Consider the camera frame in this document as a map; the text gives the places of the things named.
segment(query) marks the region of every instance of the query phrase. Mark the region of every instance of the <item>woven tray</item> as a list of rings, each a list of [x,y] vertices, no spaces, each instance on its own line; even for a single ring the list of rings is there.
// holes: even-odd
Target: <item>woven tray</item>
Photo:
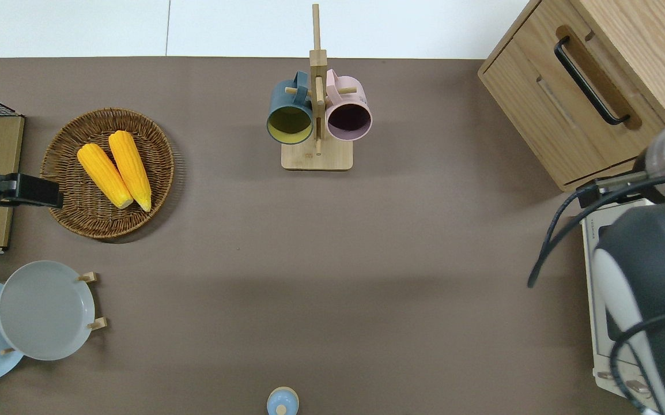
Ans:
[[[150,212],[137,203],[119,210],[96,187],[77,160],[77,151],[95,142],[113,160],[108,137],[117,130],[135,139],[151,188]],[[164,204],[174,179],[174,156],[161,128],[146,116],[122,108],[103,108],[78,116],[56,134],[43,157],[40,176],[58,182],[63,208],[51,215],[64,228],[94,239],[116,238],[140,228]]]

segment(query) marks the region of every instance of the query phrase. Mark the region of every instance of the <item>white floor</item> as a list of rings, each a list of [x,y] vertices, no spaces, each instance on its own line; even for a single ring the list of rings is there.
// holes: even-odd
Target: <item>white floor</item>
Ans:
[[[528,0],[317,0],[331,58],[485,58]],[[0,57],[288,56],[313,0],[0,0]]]

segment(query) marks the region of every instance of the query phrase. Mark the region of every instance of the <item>wooden peg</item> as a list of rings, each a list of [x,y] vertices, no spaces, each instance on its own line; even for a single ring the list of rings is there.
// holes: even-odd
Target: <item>wooden peg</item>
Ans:
[[[325,88],[322,84],[322,76],[315,77],[315,91],[317,92],[317,105],[325,105]]]
[[[87,324],[87,329],[101,329],[107,327],[107,319],[104,317],[96,318],[94,323]]]
[[[315,50],[320,50],[320,5],[312,5],[312,30],[315,37]]]
[[[77,281],[84,281],[87,284],[89,284],[90,282],[95,282],[97,281],[97,274],[94,271],[90,271],[89,273],[85,273],[79,276],[79,278],[77,278]]]
[[[287,94],[296,94],[296,88],[292,88],[291,86],[287,86],[284,89],[284,92]],[[343,95],[343,94],[353,94],[354,92],[358,92],[358,88],[355,86],[346,86],[343,88],[338,89],[338,94]],[[307,90],[307,95],[312,96],[312,91]]]

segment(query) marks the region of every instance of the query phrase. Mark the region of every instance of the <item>corn cob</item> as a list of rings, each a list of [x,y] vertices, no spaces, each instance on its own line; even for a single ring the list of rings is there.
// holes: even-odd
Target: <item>corn cob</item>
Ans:
[[[118,209],[133,202],[122,177],[102,149],[92,142],[77,151],[77,158],[95,184]]]
[[[115,131],[109,137],[109,149],[130,195],[143,210],[150,211],[150,183],[133,136],[127,131]]]

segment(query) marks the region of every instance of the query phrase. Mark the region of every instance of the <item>brown tabletop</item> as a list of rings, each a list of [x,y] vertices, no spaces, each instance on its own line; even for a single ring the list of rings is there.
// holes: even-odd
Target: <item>brown tabletop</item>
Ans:
[[[177,155],[169,200],[98,242],[14,210],[0,281],[50,259],[97,271],[109,328],[25,357],[0,413],[633,413],[591,374],[579,233],[525,284],[562,195],[477,79],[481,61],[330,59],[366,88],[348,172],[286,171],[265,123],[284,58],[0,59],[27,116],[21,172],[75,116],[117,106]]]

